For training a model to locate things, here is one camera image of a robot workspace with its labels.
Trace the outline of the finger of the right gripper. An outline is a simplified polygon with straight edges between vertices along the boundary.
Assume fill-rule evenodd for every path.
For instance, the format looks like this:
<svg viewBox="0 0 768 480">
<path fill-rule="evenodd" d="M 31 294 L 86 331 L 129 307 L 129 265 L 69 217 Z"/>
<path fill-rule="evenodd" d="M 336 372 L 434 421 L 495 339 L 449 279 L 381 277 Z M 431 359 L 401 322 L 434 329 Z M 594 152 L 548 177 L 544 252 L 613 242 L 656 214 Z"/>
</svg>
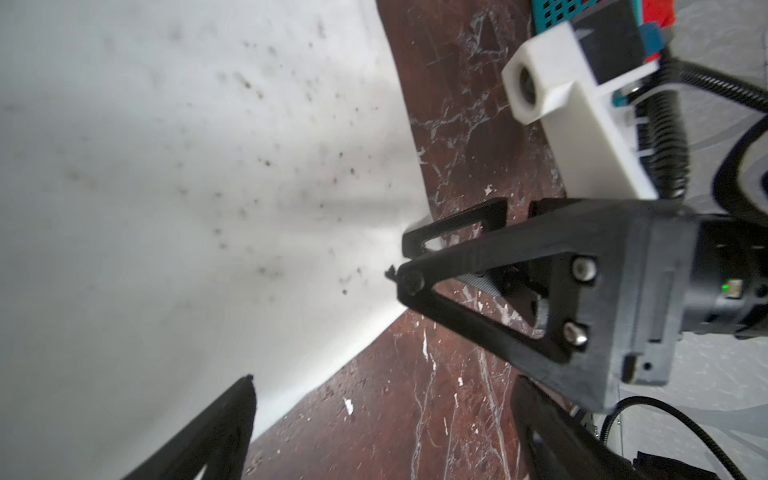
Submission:
<svg viewBox="0 0 768 480">
<path fill-rule="evenodd" d="M 506 226 L 508 202 L 506 198 L 493 198 L 441 220 L 416 227 L 403 234 L 402 254 L 405 258 L 418 258 L 427 253 L 426 243 L 464 227 L 480 224 L 484 232 Z"/>
</svg>

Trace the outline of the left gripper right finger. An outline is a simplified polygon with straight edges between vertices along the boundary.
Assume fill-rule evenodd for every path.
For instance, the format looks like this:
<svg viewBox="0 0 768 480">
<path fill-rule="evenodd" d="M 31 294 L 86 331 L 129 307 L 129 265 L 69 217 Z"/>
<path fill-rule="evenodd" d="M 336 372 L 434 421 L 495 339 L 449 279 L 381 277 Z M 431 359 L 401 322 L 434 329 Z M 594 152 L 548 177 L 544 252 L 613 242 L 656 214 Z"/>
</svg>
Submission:
<svg viewBox="0 0 768 480">
<path fill-rule="evenodd" d="M 532 479 L 640 479 L 532 380 L 520 376 L 511 411 Z"/>
</svg>

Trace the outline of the white printed t-shirt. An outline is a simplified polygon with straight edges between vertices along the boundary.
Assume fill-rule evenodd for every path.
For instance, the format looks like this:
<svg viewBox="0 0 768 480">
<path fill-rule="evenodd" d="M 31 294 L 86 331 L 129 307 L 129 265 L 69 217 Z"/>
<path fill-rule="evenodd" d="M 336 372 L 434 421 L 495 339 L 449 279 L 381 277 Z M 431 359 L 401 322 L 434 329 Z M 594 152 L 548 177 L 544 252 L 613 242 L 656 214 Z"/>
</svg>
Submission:
<svg viewBox="0 0 768 480">
<path fill-rule="evenodd" d="M 427 213 L 373 1 L 3 2 L 2 477 L 119 479 L 245 375 L 263 433 Z"/>
</svg>

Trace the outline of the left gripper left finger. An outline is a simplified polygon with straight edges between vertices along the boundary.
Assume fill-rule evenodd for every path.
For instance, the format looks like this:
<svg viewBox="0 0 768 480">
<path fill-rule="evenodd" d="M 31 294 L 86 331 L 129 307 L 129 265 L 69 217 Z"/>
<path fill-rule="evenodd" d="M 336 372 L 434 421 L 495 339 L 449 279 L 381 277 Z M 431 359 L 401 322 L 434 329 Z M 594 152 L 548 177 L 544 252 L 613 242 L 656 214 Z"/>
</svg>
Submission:
<svg viewBox="0 0 768 480">
<path fill-rule="evenodd" d="M 126 477 L 239 479 L 256 410 L 253 377 L 246 375 Z"/>
</svg>

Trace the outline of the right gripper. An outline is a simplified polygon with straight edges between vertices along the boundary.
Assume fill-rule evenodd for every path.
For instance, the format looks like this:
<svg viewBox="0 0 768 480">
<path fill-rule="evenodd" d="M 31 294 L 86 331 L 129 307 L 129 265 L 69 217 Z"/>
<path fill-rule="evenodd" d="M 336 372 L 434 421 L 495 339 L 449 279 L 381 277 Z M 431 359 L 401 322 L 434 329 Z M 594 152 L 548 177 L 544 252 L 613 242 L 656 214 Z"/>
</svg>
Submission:
<svg viewBox="0 0 768 480">
<path fill-rule="evenodd" d="M 591 411 L 622 383 L 671 376 L 700 221 L 671 201 L 545 199 L 529 210 L 547 297 L 522 280 L 501 230 L 443 246 L 458 227 L 415 228 L 390 268 L 398 300 Z"/>
</svg>

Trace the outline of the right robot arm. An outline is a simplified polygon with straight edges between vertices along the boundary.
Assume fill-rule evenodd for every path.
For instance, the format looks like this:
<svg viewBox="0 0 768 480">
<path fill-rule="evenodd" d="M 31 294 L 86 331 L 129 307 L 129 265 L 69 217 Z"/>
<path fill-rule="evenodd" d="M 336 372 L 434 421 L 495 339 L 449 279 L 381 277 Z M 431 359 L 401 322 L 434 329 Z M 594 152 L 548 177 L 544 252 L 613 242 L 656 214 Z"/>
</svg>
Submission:
<svg viewBox="0 0 768 480">
<path fill-rule="evenodd" d="M 738 176 L 756 122 L 713 181 L 719 215 L 674 200 L 550 198 L 506 222 L 502 198 L 407 232 L 388 277 L 411 310 L 577 405 L 668 382 L 684 332 L 767 333 L 767 215 Z"/>
</svg>

